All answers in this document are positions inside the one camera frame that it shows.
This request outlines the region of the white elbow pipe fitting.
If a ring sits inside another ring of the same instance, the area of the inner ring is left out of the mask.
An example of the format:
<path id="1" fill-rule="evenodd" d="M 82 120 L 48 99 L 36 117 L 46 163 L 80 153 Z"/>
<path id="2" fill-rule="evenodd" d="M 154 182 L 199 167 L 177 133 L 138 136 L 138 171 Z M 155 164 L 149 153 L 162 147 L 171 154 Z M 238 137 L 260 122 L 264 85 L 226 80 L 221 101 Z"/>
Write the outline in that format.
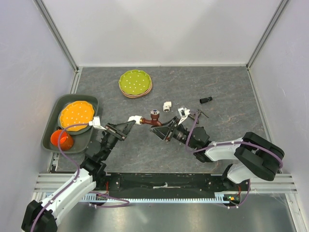
<path id="1" fill-rule="evenodd" d="M 130 116 L 128 121 L 135 121 L 135 123 L 137 125 L 141 125 L 142 124 L 142 119 L 143 119 L 142 116 Z"/>

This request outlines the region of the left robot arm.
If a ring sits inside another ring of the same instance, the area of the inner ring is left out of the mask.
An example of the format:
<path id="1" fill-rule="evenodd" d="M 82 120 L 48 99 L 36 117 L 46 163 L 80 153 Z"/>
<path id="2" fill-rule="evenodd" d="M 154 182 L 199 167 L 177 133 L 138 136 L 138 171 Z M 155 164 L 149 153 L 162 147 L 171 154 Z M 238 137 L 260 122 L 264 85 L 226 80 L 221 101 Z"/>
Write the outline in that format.
<path id="1" fill-rule="evenodd" d="M 120 124 L 101 126 L 99 117 L 86 123 L 103 131 L 103 139 L 98 145 L 98 152 L 87 156 L 73 176 L 49 197 L 40 202 L 31 201 L 25 211 L 21 229 L 25 232 L 55 232 L 61 219 L 92 190 L 101 190 L 106 185 L 106 164 L 118 141 L 123 141 L 131 131 L 135 120 Z"/>

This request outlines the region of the second white elbow fitting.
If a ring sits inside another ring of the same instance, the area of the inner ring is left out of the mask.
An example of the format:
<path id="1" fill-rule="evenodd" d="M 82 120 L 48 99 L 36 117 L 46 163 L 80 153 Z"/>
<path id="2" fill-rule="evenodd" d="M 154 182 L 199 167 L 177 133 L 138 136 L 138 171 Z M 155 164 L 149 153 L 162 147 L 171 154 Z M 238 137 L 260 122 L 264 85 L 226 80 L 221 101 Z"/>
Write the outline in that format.
<path id="1" fill-rule="evenodd" d="M 172 102 L 171 101 L 166 101 L 163 103 L 163 112 L 169 112 L 172 107 Z"/>

